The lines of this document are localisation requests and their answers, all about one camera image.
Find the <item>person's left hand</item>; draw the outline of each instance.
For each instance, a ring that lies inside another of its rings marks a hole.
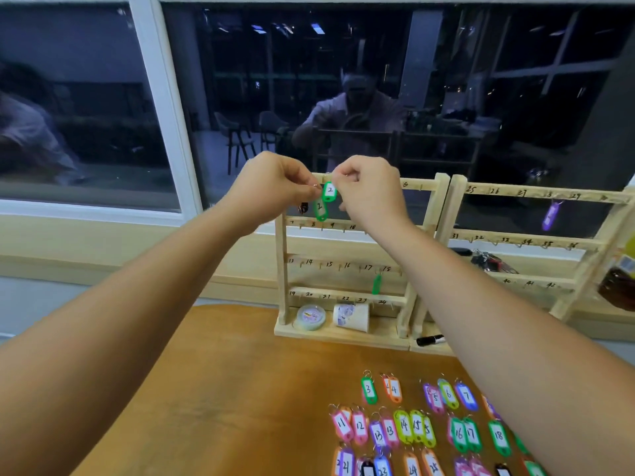
[[[242,235],[247,235],[287,207],[315,200],[321,193],[318,180],[302,162],[263,151],[244,165],[218,205],[231,208]]]

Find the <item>pen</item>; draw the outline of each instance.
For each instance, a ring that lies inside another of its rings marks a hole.
[[[441,344],[442,342],[445,342],[445,337],[443,337],[443,334],[437,334],[436,336],[426,336],[426,337],[418,337],[417,338],[417,345],[419,347],[430,346],[432,344]]]

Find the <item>white window frame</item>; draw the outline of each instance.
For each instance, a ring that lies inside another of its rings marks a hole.
[[[186,121],[179,96],[176,74],[174,70],[170,43],[163,18],[162,2],[287,2],[287,3],[505,3],[523,2],[528,4],[557,2],[557,3],[633,3],[635,0],[0,0],[3,4],[104,4],[128,3],[139,39],[141,54],[146,67],[146,73],[155,111],[170,164],[181,212],[161,212],[139,209],[120,209],[115,207],[82,206],[72,204],[58,204],[51,202],[31,202],[25,200],[0,200],[0,215],[46,216],[71,219],[85,219],[97,221],[112,221],[123,223],[141,223],[154,225],[179,226],[196,215],[202,213],[201,194],[198,189],[192,150],[186,129]],[[569,64],[569,70],[576,70]],[[554,63],[546,70],[551,79],[557,73],[567,73],[566,64]],[[520,71],[494,72],[493,77],[524,76]],[[264,224],[258,233],[273,233],[273,223]],[[318,231],[305,228],[302,231],[290,228],[290,236],[333,238],[338,240],[357,240],[370,242],[369,236],[362,233],[342,233],[339,231]]]

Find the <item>wooden table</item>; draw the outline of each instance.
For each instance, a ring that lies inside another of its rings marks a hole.
[[[472,417],[493,472],[493,447],[480,392],[453,357],[275,337],[277,309],[193,308],[119,419],[74,476],[320,475],[331,472],[337,438],[328,405],[362,404],[360,379],[372,371],[380,403],[394,411],[380,373],[401,381],[403,408],[426,409],[419,380],[460,378],[479,401]],[[463,406],[456,411],[467,416]],[[446,416],[431,416],[446,476],[458,452]],[[513,436],[507,434],[510,441]],[[526,475],[520,451],[505,461]],[[370,454],[371,446],[356,454]],[[401,450],[395,476],[405,474]]]

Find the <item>brown table surface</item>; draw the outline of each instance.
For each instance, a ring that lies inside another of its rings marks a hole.
[[[368,415],[380,406],[397,409],[383,391],[380,373],[399,378],[401,405],[408,411],[427,409],[420,379],[460,378],[479,402],[472,417],[485,466],[495,474],[493,465],[505,462],[513,476],[527,474],[509,430],[512,456],[505,460],[495,451],[480,392],[457,359],[276,337],[276,316],[277,310],[250,306],[193,308],[74,476],[327,476],[338,444],[328,405],[362,405],[360,379],[367,369],[379,393]],[[455,414],[468,411],[461,406]],[[446,438],[447,416],[431,419],[438,440],[434,452],[446,476],[454,475],[459,453]],[[371,445],[355,448],[358,456],[371,450]],[[401,450],[392,462],[394,475],[404,475]]]

